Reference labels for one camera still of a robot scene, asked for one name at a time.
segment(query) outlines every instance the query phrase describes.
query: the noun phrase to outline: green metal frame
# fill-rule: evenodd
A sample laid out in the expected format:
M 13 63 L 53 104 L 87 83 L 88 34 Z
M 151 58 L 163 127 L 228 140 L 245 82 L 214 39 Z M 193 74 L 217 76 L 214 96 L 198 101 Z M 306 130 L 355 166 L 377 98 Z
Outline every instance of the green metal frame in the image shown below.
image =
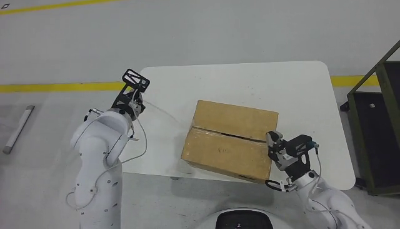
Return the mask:
M 363 131 L 359 122 L 359 116 L 356 109 L 356 101 L 354 99 L 354 93 L 364 84 L 365 81 L 371 75 L 376 73 L 379 85 L 381 87 L 386 109 L 389 113 L 391 124 L 396 135 L 397 143 L 400 145 L 400 109 L 399 104 L 396 100 L 393 88 L 390 84 L 388 74 L 386 72 L 385 63 L 400 63 L 400 61 L 388 61 L 388 59 L 400 48 L 400 41 L 398 41 L 390 50 L 383 56 L 383 58 L 371 69 L 369 72 L 358 82 L 355 87 L 347 94 L 350 107 L 350 121 L 352 132 L 355 138 L 357 146 L 355 146 L 357 161 L 360 165 L 360 171 L 362 176 L 365 178 L 367 183 L 367 190 L 370 195 L 392 195 L 400 193 L 400 185 L 389 186 L 385 188 L 376 188 L 374 179 L 369 164 L 369 159 L 366 153 L 366 145 L 364 142 Z

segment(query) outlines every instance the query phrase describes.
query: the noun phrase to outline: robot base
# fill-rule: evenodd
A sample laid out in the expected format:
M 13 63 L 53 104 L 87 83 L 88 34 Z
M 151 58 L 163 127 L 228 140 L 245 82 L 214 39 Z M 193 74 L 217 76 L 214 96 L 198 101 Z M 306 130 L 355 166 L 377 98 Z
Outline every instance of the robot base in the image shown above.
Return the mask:
M 207 216 L 196 229 L 293 229 L 285 221 L 267 211 L 255 208 L 230 208 Z

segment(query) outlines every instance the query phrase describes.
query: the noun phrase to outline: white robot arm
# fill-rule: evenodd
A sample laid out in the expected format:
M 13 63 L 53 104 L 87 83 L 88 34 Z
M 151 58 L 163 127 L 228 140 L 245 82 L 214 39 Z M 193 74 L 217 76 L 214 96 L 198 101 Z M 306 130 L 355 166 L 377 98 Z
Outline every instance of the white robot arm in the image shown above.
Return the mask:
M 122 79 L 126 85 L 111 109 L 106 112 L 90 109 L 84 123 L 72 136 L 71 146 L 79 151 L 82 167 L 76 178 L 75 190 L 68 196 L 75 194 L 75 205 L 72 207 L 79 213 L 82 229 L 121 227 L 123 179 L 118 157 L 128 141 L 134 140 L 132 122 L 145 109 L 141 93 L 150 83 L 148 79 L 130 69 Z M 88 119 L 93 113 L 97 117 L 93 120 Z
M 286 141 L 282 134 L 270 131 L 267 133 L 267 143 L 268 156 L 289 176 L 288 185 L 267 180 L 267 186 L 285 192 L 296 190 L 304 205 L 304 212 L 315 228 L 371 229 L 358 215 L 347 195 L 329 186 L 310 169 L 308 151 L 315 149 L 318 157 L 318 144 L 310 136 L 300 135 Z

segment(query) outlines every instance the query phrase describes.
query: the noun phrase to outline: dark gray metal shelf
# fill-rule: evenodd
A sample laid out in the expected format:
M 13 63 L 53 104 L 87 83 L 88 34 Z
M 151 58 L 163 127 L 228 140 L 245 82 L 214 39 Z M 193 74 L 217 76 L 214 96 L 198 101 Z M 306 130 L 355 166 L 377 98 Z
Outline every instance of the dark gray metal shelf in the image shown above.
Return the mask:
M 371 195 L 400 193 L 400 61 L 388 61 L 400 41 L 347 94 L 360 174 Z M 357 91 L 376 73 L 381 93 Z

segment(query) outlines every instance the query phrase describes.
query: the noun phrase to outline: white table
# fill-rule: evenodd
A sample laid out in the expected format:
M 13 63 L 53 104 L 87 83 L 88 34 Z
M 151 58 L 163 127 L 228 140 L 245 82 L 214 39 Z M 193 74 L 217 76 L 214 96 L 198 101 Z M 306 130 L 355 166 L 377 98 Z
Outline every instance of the white table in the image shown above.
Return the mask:
M 320 61 L 279 63 L 218 64 L 145 68 L 150 79 L 144 99 L 167 111 L 170 116 L 147 104 L 139 117 L 148 137 L 147 153 L 123 165 L 126 173 L 142 173 L 207 180 L 242 180 L 192 168 L 181 160 L 197 100 L 248 106 L 277 111 L 277 130 L 290 140 L 310 135 L 320 145 L 322 177 L 332 186 L 347 190 L 355 176 L 326 65 Z M 135 126 L 138 142 L 129 142 L 122 160 L 140 154 L 144 137 Z M 314 150 L 311 167 L 318 171 Z M 273 164 L 270 179 L 285 180 L 285 172 Z

